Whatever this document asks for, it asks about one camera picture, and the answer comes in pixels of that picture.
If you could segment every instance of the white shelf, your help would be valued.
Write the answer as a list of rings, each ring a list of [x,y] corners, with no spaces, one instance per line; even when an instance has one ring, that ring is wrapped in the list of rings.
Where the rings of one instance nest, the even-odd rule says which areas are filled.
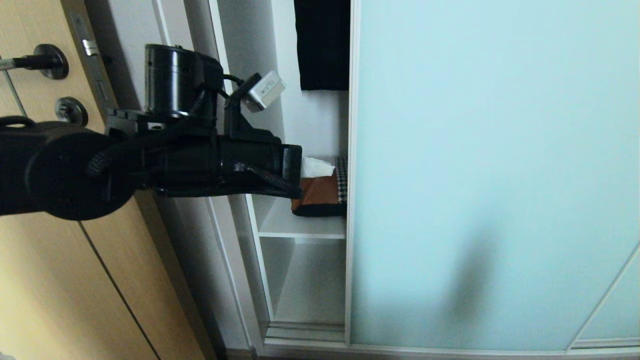
[[[295,242],[272,321],[344,324],[344,242]]]
[[[291,213],[291,200],[273,198],[264,218],[256,211],[258,235],[265,238],[345,239],[344,217],[299,217]]]

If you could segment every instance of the wooden cabinet door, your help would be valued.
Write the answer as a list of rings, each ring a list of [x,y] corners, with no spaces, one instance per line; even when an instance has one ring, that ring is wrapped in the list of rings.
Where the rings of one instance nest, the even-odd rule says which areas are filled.
[[[86,108],[87,128],[103,132],[105,100],[116,104],[99,55],[83,49],[82,39],[94,38],[82,0],[3,0],[0,8],[0,56],[54,44],[69,62],[61,80],[0,74],[0,115],[56,120],[56,99],[71,96]],[[182,273],[167,262],[177,264],[148,194],[91,221],[0,217],[0,352],[16,360],[214,358],[202,331],[196,338],[199,318],[186,316],[194,312],[183,308],[192,300]]]

